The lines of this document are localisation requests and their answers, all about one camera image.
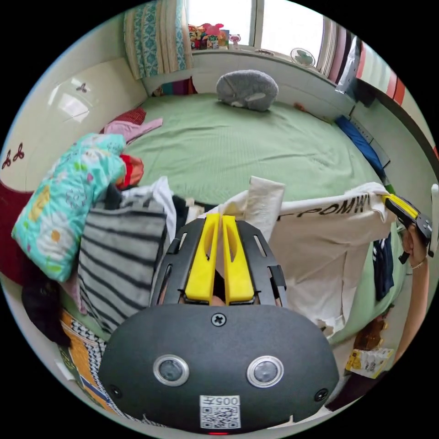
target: bracelet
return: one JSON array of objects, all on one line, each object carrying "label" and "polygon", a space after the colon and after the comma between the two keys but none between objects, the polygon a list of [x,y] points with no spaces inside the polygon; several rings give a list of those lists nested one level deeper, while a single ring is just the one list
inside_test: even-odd
[{"label": "bracelet", "polygon": [[425,257],[418,265],[415,265],[412,267],[412,265],[410,264],[410,268],[412,270],[415,270],[416,268],[419,268],[420,266],[424,265],[425,260],[427,259],[427,257]]}]

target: pink clothing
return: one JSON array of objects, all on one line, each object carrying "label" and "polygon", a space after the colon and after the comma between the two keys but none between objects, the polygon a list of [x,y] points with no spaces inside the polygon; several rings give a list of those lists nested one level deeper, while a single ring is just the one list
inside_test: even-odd
[{"label": "pink clothing", "polygon": [[104,134],[121,134],[127,142],[127,145],[143,134],[146,134],[163,125],[163,119],[155,119],[151,122],[136,125],[132,122],[125,122],[123,120],[114,120],[104,128]]},{"label": "pink clothing", "polygon": [[61,288],[73,299],[79,312],[86,315],[87,309],[79,292],[78,270],[73,270],[71,276],[65,282],[60,282],[59,284],[61,285]]}]

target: red cloth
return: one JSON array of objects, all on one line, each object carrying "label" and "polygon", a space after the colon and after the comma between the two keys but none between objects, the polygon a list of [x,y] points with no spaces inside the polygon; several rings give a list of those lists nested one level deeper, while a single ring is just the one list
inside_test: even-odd
[{"label": "red cloth", "polygon": [[11,237],[18,215],[33,192],[18,192],[0,181],[0,272],[19,285],[45,278]]},{"label": "red cloth", "polygon": [[[146,111],[143,108],[138,107],[120,114],[109,123],[114,122],[115,120],[120,120],[123,122],[131,122],[131,123],[135,123],[136,125],[141,125],[145,121],[145,116],[146,116]],[[101,129],[99,134],[104,134],[104,128]]]},{"label": "red cloth", "polygon": [[120,158],[127,167],[127,173],[123,182],[118,183],[116,186],[119,189],[124,189],[128,186],[136,185],[143,177],[143,161],[137,157],[131,157],[130,155],[121,154]]}]

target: qr code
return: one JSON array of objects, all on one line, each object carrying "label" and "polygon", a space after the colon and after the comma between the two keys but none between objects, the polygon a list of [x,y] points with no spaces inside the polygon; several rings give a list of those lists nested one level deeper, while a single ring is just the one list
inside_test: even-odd
[{"label": "qr code", "polygon": [[239,406],[201,407],[201,428],[240,428]]}]

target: green bed sheet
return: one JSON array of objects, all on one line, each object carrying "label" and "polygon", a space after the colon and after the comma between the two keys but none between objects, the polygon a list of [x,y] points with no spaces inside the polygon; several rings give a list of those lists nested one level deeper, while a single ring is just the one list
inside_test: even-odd
[{"label": "green bed sheet", "polygon": [[[163,126],[131,143],[125,153],[143,160],[140,185],[167,176],[181,197],[219,204],[248,189],[250,176],[286,184],[285,201],[340,195],[380,179],[335,124],[275,103],[265,113],[229,107],[216,95],[147,99],[145,121]],[[395,286],[375,301],[372,245],[346,326],[331,343],[351,337],[386,310],[401,290],[401,240],[392,227]]]}]

